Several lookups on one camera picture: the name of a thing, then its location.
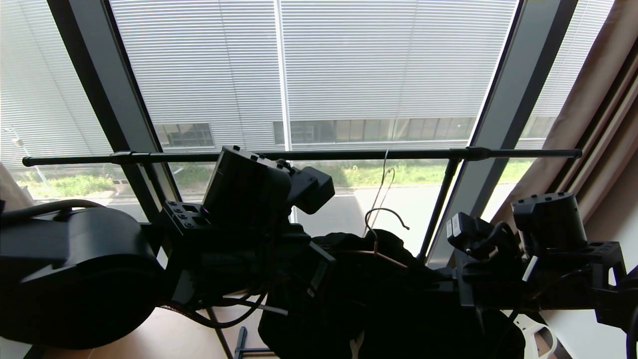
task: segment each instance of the corrugated metal wall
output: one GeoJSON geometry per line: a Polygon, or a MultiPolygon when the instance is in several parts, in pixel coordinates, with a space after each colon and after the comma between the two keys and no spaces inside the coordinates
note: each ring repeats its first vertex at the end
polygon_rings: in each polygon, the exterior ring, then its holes
{"type": "MultiPolygon", "coordinates": [[[[111,3],[155,123],[210,123],[215,146],[188,151],[227,144],[283,149],[272,127],[282,120],[274,1],[111,3]]],[[[534,116],[558,114],[611,4],[579,1],[534,116]]],[[[290,119],[476,116],[515,7],[515,0],[281,0],[290,119]]],[[[13,126],[32,155],[109,153],[46,0],[3,0],[1,11],[2,128],[13,126]]],[[[2,133],[0,155],[16,167],[24,151],[12,139],[2,133]]],[[[542,141],[519,145],[537,148],[542,141]]]]}

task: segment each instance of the robotic arm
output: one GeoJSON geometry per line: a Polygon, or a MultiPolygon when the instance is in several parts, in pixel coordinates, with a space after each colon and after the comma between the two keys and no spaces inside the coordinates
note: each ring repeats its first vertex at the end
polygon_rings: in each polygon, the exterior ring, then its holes
{"type": "MultiPolygon", "coordinates": [[[[2,213],[0,335],[94,348],[132,332],[155,307],[222,328],[248,317],[266,293],[278,296],[282,286],[295,288],[304,302],[296,321],[355,302],[352,293],[335,289],[333,276],[338,268],[341,274],[357,271],[349,264],[359,260],[340,254],[328,236],[313,239],[288,220],[292,206],[312,214],[333,195],[330,176],[235,146],[221,152],[202,204],[166,201],[150,224],[75,200],[2,213]],[[155,258],[162,242],[171,248],[165,269],[155,258]],[[238,291],[246,295],[224,297],[238,291]],[[251,295],[260,299],[247,302],[251,295]],[[233,304],[250,310],[229,323],[195,312],[233,304]]],[[[475,313],[478,336],[490,310],[595,309],[599,323],[621,328],[635,343],[638,269],[627,273],[619,244],[586,241],[571,194],[512,205],[521,239],[507,224],[458,213],[446,224],[455,267],[432,271],[395,257],[407,267],[409,293],[475,313]],[[608,281],[610,269],[615,286],[608,281]]],[[[393,237],[378,232],[378,239],[393,237]]],[[[355,249],[371,247],[367,237],[338,236],[360,241],[355,249]]]]}

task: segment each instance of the white corrugated building facade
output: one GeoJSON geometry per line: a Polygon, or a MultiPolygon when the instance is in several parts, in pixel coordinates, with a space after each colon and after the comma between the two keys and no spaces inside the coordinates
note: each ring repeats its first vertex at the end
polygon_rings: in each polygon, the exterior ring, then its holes
{"type": "MultiPolygon", "coordinates": [[[[580,0],[519,146],[539,148],[611,0],[580,0]]],[[[515,0],[111,0],[165,151],[466,144],[515,0]]],[[[0,156],[110,146],[46,0],[3,0],[0,156]],[[15,145],[19,136],[24,147],[15,145]]]]}

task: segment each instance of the road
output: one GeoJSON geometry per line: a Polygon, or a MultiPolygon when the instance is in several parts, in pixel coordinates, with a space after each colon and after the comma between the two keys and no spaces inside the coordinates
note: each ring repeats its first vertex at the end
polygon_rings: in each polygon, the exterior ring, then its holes
{"type": "MultiPolygon", "coordinates": [[[[490,198],[482,218],[490,220],[513,189],[514,185],[498,185],[490,198]]],[[[419,253],[426,233],[429,218],[432,215],[439,187],[393,188],[388,193],[383,207],[396,211],[403,222],[410,227],[404,229],[399,220],[386,211],[378,212],[374,228],[393,232],[404,241],[404,246],[413,255],[419,253]]],[[[383,193],[379,196],[376,207],[380,206],[383,193]]],[[[311,236],[321,236],[332,232],[348,232],[362,235],[365,229],[364,214],[372,207],[375,189],[352,190],[348,193],[336,194],[325,206],[314,215],[297,211],[297,221],[311,236]]],[[[139,203],[134,199],[115,198],[104,203],[110,208],[129,213],[135,219],[146,222],[146,216],[139,203]]],[[[375,220],[374,214],[370,224],[375,220]]]]}

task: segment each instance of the black garment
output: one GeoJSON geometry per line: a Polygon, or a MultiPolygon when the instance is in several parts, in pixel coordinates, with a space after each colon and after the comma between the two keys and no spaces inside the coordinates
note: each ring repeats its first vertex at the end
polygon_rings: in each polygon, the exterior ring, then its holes
{"type": "MultiPolygon", "coordinates": [[[[350,339],[365,330],[360,359],[489,357],[506,325],[513,324],[501,312],[486,312],[484,335],[474,311],[462,310],[457,297],[428,291],[442,279],[438,272],[418,263],[392,233],[376,233],[379,251],[407,265],[407,270],[373,256],[337,252],[372,250],[371,233],[365,238],[347,233],[313,238],[337,259],[324,302],[313,303],[292,283],[275,287],[268,305],[304,315],[264,312],[259,325],[264,343],[282,359],[350,359],[350,339]]],[[[523,357],[523,335],[512,329],[497,358],[523,357]]]]}

